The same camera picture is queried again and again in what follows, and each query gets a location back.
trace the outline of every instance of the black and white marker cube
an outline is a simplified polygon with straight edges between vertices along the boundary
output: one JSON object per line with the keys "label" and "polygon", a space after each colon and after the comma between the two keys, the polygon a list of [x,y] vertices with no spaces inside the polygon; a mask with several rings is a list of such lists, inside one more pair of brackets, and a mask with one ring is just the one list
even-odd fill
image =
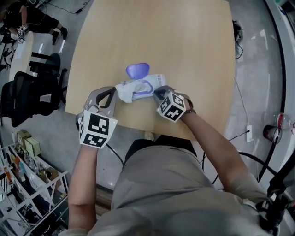
{"label": "black and white marker cube", "polygon": [[157,112],[164,118],[176,122],[186,111],[184,97],[172,92],[163,100]]}
{"label": "black and white marker cube", "polygon": [[79,124],[80,144],[103,148],[110,140],[118,121],[84,110]]}

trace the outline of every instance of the black shorts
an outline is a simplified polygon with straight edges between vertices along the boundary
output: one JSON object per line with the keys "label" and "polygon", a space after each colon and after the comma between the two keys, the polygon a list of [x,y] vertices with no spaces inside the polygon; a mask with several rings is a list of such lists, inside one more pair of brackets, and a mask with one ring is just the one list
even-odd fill
{"label": "black shorts", "polygon": [[30,31],[46,34],[49,33],[50,29],[57,28],[59,21],[38,9],[30,9],[30,11],[28,11],[27,23]]}

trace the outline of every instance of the person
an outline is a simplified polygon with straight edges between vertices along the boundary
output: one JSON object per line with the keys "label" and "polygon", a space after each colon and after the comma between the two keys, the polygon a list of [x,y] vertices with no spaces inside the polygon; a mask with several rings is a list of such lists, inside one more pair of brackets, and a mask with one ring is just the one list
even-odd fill
{"label": "person", "polygon": [[0,13],[0,22],[3,22],[10,32],[14,35],[18,34],[18,30],[22,25],[29,27],[29,30],[35,33],[51,34],[52,44],[55,45],[60,35],[63,39],[68,37],[68,29],[64,28],[57,19],[51,18],[39,9],[25,7],[21,2],[12,3],[6,10]]}
{"label": "person", "polygon": [[59,236],[269,235],[260,228],[255,208],[267,194],[236,148],[194,112],[181,121],[215,167],[224,191],[214,189],[204,175],[190,141],[135,140],[111,210],[96,221],[97,149],[81,146],[69,186],[69,229]]}

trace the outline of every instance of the purple lid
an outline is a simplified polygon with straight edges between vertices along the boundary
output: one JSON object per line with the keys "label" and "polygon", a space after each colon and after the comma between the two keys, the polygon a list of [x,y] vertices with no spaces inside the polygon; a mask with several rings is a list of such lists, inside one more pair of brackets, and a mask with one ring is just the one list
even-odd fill
{"label": "purple lid", "polygon": [[131,79],[143,79],[149,73],[149,65],[147,63],[129,65],[126,73]]}

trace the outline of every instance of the gray shirt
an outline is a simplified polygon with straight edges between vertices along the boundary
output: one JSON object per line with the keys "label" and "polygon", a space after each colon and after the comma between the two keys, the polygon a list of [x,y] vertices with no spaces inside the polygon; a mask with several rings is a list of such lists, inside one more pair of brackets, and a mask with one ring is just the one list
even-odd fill
{"label": "gray shirt", "polygon": [[[88,235],[268,235],[254,203],[267,199],[253,175],[235,180],[230,193],[214,189],[196,157],[153,146],[127,161],[115,186],[112,210]],[[85,236],[82,229],[60,236]]]}

